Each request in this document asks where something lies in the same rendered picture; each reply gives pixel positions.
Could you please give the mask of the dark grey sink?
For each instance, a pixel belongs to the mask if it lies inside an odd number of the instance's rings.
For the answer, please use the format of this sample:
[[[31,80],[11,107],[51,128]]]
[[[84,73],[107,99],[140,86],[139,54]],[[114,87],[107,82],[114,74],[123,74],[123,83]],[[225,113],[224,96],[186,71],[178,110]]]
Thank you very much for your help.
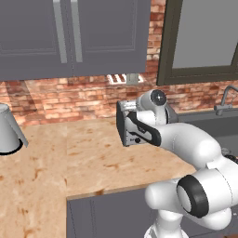
[[[223,155],[238,161],[238,108],[224,110],[221,116],[214,111],[181,113],[178,120],[203,129],[219,143]]]

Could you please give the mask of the grey base cupboard front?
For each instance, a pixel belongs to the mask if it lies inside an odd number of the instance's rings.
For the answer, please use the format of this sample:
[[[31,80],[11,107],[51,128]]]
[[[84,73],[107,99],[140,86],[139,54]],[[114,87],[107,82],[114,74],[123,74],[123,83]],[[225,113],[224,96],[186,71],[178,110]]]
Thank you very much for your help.
[[[69,200],[66,238],[143,238],[156,217],[144,193],[139,189]]]

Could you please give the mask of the grey sink tap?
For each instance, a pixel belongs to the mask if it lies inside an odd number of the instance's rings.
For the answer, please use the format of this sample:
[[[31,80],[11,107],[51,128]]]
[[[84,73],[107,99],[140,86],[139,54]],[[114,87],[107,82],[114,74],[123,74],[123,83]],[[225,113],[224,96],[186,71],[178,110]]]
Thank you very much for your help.
[[[221,103],[219,105],[214,106],[214,111],[216,112],[216,115],[221,116],[224,110],[228,110],[228,109],[232,108],[232,103],[230,103],[230,104],[225,103],[225,100],[226,100],[228,93],[231,89],[233,89],[235,92],[238,92],[238,88],[233,85],[229,85],[225,88],[224,94],[221,99]]]

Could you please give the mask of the grey metal kettle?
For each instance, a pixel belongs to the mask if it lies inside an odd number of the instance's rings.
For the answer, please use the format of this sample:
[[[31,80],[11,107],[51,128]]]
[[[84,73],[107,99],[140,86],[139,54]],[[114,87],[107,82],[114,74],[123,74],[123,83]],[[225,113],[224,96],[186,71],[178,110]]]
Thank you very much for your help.
[[[22,133],[9,106],[0,103],[0,155],[15,153],[22,146],[28,147],[28,140]]]

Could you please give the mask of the dark framed window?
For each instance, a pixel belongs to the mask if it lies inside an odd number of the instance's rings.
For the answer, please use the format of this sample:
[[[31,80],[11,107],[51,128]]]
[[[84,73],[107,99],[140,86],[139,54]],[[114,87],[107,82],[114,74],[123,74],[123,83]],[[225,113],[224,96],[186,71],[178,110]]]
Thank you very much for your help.
[[[238,80],[238,0],[166,0],[158,86]]]

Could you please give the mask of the grey wall socket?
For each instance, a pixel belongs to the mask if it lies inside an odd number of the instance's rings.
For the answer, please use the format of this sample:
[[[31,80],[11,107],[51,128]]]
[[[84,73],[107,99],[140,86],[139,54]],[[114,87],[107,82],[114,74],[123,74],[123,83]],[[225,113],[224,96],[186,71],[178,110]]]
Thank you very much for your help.
[[[137,73],[128,73],[126,75],[126,84],[128,86],[135,86],[139,83],[139,75]]]

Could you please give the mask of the grey wall cupboard door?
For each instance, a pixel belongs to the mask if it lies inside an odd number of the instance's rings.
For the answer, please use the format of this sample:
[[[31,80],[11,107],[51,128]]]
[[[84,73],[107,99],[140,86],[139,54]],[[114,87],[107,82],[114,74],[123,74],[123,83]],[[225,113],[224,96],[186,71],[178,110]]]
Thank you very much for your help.
[[[60,0],[67,62],[60,61],[53,0],[0,0],[0,81],[73,75],[65,0]]]
[[[151,0],[78,0],[83,61],[76,76],[143,73]]]

